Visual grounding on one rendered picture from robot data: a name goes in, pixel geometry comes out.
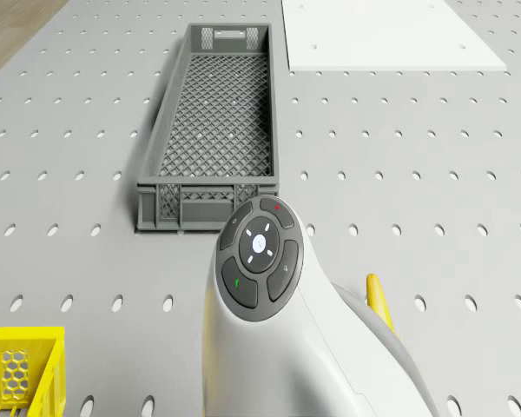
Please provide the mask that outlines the banana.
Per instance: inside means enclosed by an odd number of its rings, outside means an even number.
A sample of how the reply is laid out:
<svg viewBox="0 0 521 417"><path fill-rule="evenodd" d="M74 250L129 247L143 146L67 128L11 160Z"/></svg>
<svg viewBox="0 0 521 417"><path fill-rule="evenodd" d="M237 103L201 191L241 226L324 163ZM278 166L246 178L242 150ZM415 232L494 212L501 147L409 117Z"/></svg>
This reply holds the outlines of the banana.
<svg viewBox="0 0 521 417"><path fill-rule="evenodd" d="M366 303L394 333L395 330L386 297L379 277L376 274L369 274L366 277Z"/></svg>

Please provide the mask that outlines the dark grey basket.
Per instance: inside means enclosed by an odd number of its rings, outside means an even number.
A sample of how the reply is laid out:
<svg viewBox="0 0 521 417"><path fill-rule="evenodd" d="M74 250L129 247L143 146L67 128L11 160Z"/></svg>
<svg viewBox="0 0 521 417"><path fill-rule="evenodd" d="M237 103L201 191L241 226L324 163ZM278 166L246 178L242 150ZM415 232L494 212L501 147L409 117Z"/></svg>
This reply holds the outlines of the dark grey basket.
<svg viewBox="0 0 521 417"><path fill-rule="evenodd" d="M272 29L191 23L137 181L140 230L219 230L279 190Z"/></svg>

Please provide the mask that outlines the white board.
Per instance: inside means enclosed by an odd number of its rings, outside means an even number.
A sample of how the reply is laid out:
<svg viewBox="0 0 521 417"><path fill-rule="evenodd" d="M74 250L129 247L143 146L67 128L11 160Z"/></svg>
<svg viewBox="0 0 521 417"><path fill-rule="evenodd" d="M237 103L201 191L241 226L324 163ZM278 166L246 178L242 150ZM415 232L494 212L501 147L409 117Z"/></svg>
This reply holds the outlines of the white board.
<svg viewBox="0 0 521 417"><path fill-rule="evenodd" d="M445 0L282 0L282 9L293 71L506 69Z"/></svg>

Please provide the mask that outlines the yellow basket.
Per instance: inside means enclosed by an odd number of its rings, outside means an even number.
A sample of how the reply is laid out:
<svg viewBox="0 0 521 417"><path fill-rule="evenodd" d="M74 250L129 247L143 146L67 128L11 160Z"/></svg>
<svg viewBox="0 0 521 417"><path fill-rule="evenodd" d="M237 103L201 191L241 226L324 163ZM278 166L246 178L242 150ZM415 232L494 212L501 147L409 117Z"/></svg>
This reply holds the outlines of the yellow basket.
<svg viewBox="0 0 521 417"><path fill-rule="evenodd" d="M64 335L63 327L0 328L0 412L63 417Z"/></svg>

